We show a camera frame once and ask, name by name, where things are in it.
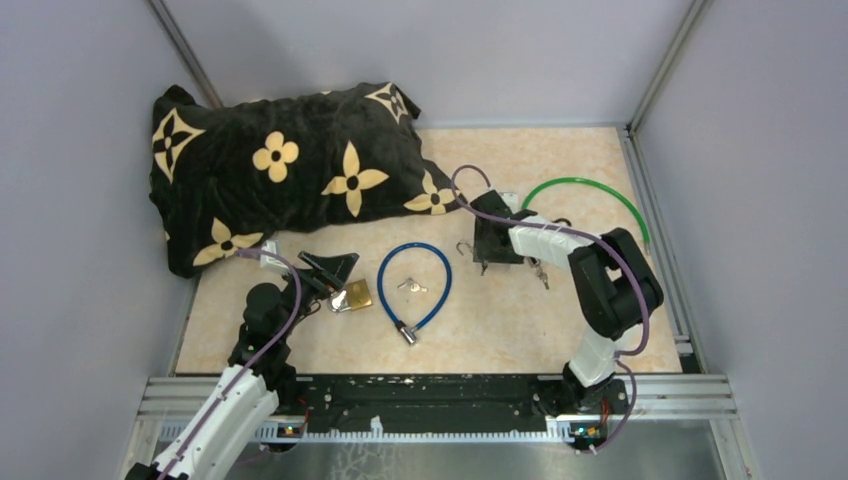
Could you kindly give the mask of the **large brass padlock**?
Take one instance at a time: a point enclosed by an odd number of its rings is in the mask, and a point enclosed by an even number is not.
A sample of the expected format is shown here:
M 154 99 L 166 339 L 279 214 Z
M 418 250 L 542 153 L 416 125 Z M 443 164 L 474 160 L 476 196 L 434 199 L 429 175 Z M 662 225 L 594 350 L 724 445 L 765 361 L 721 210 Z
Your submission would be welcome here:
M 365 279 L 345 284 L 327 300 L 327 307 L 337 314 L 361 310 L 372 305 L 372 295 Z

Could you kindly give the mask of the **small brass padlock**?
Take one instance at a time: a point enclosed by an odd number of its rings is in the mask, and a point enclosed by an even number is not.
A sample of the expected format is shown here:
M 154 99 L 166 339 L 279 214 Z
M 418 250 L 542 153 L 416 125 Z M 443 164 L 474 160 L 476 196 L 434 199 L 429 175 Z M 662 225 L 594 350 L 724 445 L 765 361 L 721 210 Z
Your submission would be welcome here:
M 476 260 L 476 253 L 473 245 L 467 240 L 460 240 L 455 246 L 457 252 L 461 256 L 469 256 L 473 261 Z

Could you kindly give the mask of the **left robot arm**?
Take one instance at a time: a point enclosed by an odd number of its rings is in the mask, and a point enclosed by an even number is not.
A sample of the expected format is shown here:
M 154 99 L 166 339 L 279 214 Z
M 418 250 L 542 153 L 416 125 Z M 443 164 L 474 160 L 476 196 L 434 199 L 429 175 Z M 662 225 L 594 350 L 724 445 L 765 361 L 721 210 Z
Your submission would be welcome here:
M 301 251 L 302 267 L 260 248 L 237 256 L 270 258 L 285 266 L 284 289 L 253 287 L 236 343 L 215 387 L 169 447 L 149 464 L 134 464 L 129 479 L 222 479 L 261 424 L 292 411 L 300 399 L 288 338 L 313 314 L 313 305 L 342 292 L 359 260 L 356 253 L 322 257 Z

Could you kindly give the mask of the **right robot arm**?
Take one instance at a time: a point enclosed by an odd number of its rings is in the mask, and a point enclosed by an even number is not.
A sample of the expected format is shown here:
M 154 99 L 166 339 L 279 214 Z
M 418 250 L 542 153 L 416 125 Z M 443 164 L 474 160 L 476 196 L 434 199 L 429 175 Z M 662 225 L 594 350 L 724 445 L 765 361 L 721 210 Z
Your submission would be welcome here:
M 470 203 L 475 214 L 478 262 L 533 259 L 567 270 L 588 324 L 577 353 L 563 369 L 563 398 L 576 412 L 590 411 L 612 380 L 620 339 L 662 305 L 664 293 L 633 235 L 615 228 L 580 233 L 538 213 L 512 210 L 495 190 Z

